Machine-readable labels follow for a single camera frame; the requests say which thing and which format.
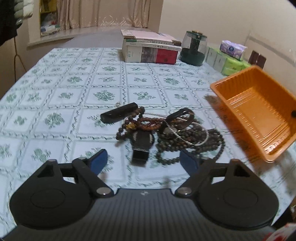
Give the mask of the black smart watch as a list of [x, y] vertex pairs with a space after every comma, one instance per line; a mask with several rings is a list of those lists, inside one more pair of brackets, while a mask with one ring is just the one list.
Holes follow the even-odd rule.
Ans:
[[135, 166], [145, 166], [149, 151], [154, 144], [154, 136], [151, 131], [138, 130], [132, 134], [132, 161]]

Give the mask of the green tissue pack bundle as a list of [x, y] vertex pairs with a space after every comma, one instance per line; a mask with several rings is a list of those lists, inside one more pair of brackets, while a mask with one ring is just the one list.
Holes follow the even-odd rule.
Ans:
[[207, 47], [205, 62], [225, 76], [233, 75], [251, 66], [247, 61], [237, 60], [212, 47]]

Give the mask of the white puffer jacket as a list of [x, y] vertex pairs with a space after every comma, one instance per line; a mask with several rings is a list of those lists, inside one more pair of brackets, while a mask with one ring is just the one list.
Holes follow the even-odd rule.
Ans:
[[33, 0], [14, 0], [15, 19], [28, 19], [32, 17], [34, 10]]

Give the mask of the stack of books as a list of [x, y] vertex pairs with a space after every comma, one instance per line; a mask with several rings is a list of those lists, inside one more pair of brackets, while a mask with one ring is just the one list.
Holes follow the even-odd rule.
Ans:
[[127, 63], [175, 64], [182, 42], [168, 34], [121, 30], [122, 53]]

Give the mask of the yellow shelf with items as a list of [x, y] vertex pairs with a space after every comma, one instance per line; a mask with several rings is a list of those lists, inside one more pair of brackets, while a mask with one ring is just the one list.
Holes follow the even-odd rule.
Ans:
[[53, 35], [60, 30], [58, 23], [57, 1], [40, 1], [40, 35], [45, 37]]

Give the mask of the beige curtain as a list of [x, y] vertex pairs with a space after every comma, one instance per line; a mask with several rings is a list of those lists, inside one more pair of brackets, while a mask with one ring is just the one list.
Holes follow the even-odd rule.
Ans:
[[129, 26], [147, 28], [150, 1], [90, 0], [57, 1], [62, 30], [89, 27]]

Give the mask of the dark brown container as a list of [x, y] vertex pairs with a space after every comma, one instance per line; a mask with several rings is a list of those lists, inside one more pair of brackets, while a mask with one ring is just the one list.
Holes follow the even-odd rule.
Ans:
[[263, 69], [264, 65], [266, 63], [266, 58], [264, 56], [262, 56], [261, 54], [259, 54], [257, 51], [253, 50], [249, 59], [248, 59], [248, 63], [250, 65], [259, 66], [261, 69]]

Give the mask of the green floral tablecloth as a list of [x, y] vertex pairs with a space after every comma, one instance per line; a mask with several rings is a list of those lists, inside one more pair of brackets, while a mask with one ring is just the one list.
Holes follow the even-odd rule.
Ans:
[[240, 159], [278, 196], [278, 215], [295, 197], [295, 146], [274, 163], [257, 157], [239, 123], [210, 85], [222, 75], [208, 64], [191, 66], [125, 63], [116, 48], [56, 48], [41, 58], [1, 99], [1, 235], [15, 227], [12, 194], [46, 160], [67, 163], [108, 152], [102, 178], [113, 189], [175, 190], [187, 178], [179, 165], [163, 166], [152, 149], [145, 167], [130, 164], [130, 142], [116, 144], [120, 123], [104, 124], [100, 114], [135, 102], [150, 117], [190, 108], [199, 123], [222, 133], [219, 162]]

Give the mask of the orange plastic tray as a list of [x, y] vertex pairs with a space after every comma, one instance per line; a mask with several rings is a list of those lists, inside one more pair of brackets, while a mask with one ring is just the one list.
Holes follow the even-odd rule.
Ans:
[[295, 142], [295, 97], [258, 66], [216, 81], [210, 88], [264, 161], [274, 162]]

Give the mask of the purple tissue pack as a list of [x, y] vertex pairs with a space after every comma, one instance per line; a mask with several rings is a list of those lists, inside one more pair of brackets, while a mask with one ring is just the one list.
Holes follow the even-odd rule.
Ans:
[[220, 44], [221, 52], [240, 61], [243, 59], [246, 49], [246, 46], [231, 42], [229, 40], [223, 40]]

